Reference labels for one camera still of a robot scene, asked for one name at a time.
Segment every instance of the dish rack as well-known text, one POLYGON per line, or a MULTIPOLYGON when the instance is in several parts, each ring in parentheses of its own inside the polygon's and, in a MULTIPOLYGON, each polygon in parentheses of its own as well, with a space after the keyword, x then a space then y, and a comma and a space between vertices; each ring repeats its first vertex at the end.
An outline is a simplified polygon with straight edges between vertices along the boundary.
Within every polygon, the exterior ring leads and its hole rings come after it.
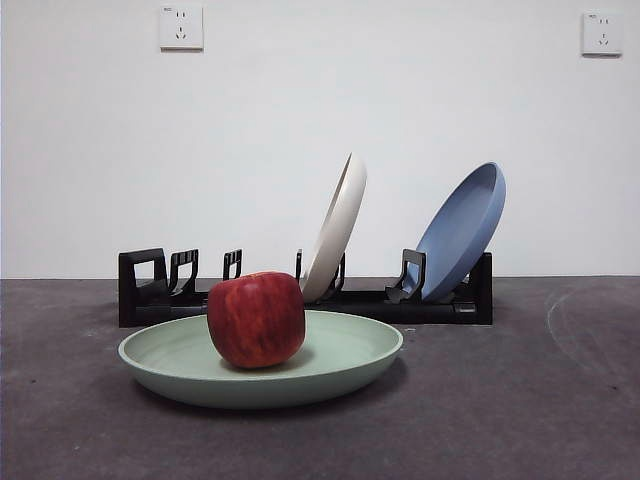
MULTIPOLYGON (((120 253, 118 256, 119 326, 150 326, 169 320, 207 313, 207 294, 196 290, 198 250, 171 255, 171 271, 167 281, 164 251, 161 248, 120 253), (152 280, 136 278, 135 266, 153 262, 152 280), (178 268, 191 265, 191 275, 178 286, 178 268)), ((346 258, 340 265, 322 297, 305 304, 305 309, 350 313, 395 324, 493 324, 492 258, 483 253, 467 278, 438 302, 424 302, 422 287, 425 282, 426 255, 415 250, 402 252, 402 273, 384 290, 346 290, 346 258), (408 265, 418 268, 417 283, 410 289, 402 288, 408 265)), ((242 250, 225 253, 222 281, 238 278, 242 271, 242 250)), ((295 277, 300 282, 302 250, 296 255, 295 277)))

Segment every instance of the light green plate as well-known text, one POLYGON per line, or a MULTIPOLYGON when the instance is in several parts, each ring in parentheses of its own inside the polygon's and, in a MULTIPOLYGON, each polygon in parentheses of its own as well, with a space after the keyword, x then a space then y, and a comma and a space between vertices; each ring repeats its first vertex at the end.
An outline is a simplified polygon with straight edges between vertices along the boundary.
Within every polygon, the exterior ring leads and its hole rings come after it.
POLYGON ((140 330, 118 348, 133 376, 160 395, 217 408, 275 408, 318 402, 357 390, 393 362, 402 345, 395 328, 334 312, 306 311, 305 341, 285 363, 241 370, 211 342, 206 316, 140 330))

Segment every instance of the apple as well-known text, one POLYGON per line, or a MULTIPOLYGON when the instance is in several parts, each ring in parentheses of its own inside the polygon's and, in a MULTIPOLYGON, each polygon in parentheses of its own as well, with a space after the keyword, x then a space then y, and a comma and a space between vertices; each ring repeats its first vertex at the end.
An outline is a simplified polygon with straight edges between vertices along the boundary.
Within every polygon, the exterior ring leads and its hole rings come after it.
POLYGON ((226 361, 240 368, 282 363, 304 340, 304 300, 295 278, 261 272, 225 280, 209 290, 207 324, 226 361))

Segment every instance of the outlet cover plate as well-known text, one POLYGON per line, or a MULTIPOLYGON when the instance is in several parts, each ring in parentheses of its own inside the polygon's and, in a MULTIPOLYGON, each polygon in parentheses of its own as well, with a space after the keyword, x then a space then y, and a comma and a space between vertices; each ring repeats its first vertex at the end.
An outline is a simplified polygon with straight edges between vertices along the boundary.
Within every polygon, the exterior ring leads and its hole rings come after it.
POLYGON ((179 3, 160 7, 160 49, 202 50, 202 5, 179 3))
POLYGON ((586 56, 622 55, 622 15, 586 12, 582 14, 582 54, 586 56))

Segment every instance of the gray floor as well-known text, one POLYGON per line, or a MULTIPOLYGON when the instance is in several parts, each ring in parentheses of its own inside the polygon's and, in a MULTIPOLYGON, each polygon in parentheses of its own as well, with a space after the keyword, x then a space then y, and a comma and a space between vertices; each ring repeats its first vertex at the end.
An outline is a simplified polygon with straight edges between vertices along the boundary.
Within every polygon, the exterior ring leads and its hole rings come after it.
POLYGON ((640 278, 494 289, 493 327, 402 326, 359 392, 228 412, 132 380, 114 281, 4 281, 1 477, 640 478, 640 278))

